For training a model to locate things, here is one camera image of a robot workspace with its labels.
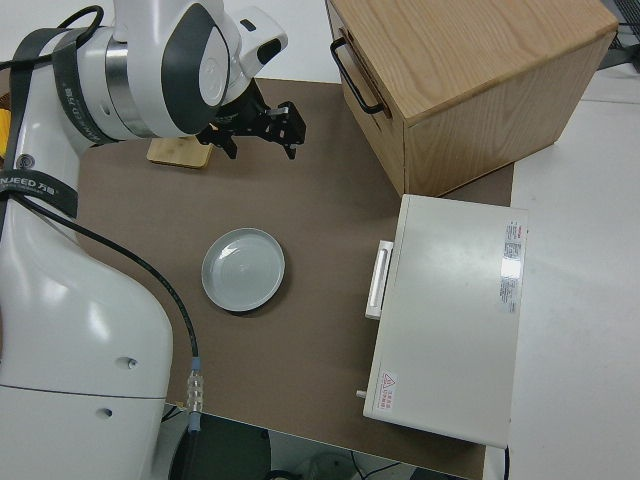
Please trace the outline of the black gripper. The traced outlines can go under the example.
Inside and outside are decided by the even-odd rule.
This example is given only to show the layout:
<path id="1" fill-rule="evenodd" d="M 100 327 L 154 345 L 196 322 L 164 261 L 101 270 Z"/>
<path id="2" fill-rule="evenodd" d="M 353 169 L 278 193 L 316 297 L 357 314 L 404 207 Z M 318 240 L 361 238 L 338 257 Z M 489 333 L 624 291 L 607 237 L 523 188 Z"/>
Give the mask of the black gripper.
<path id="1" fill-rule="evenodd" d="M 250 82 L 235 100 L 219 108 L 214 119 L 196 138 L 201 144 L 213 144 L 230 159 L 236 159 L 234 136 L 254 136 L 278 143 L 287 157 L 294 160 L 298 146 L 305 141 L 306 124 L 293 102 L 285 101 L 270 107 L 257 83 Z"/>

